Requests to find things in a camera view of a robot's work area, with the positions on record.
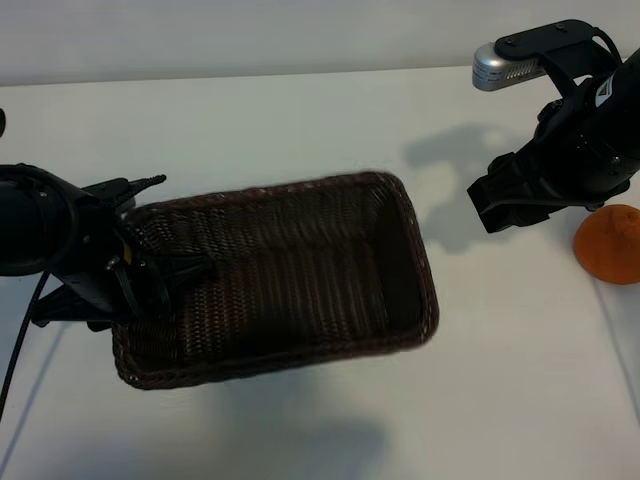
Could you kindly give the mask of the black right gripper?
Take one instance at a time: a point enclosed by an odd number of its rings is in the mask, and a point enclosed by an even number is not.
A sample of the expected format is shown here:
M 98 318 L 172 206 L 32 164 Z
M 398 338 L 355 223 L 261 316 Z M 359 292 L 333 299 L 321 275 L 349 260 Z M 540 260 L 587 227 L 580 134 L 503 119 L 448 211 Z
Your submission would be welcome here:
M 544 107 L 534 139 L 496 157 L 467 189 L 487 233 L 566 207 L 596 210 L 631 184 L 631 81 L 587 79 Z M 514 204 L 499 204 L 512 195 Z

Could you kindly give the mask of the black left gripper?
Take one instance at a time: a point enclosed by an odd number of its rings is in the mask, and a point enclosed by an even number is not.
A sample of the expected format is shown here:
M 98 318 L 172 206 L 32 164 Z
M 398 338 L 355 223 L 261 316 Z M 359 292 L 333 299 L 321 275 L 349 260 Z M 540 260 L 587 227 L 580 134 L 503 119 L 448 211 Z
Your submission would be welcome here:
M 207 255 L 169 255 L 163 257 L 162 277 L 158 260 L 145 251 L 126 220 L 134 207 L 132 197 L 114 203 L 93 197 L 81 200 L 79 237 L 48 269 L 62 285 L 36 302 L 35 325 L 81 321 L 101 330 L 112 323 L 169 321 L 169 289 L 215 270 Z

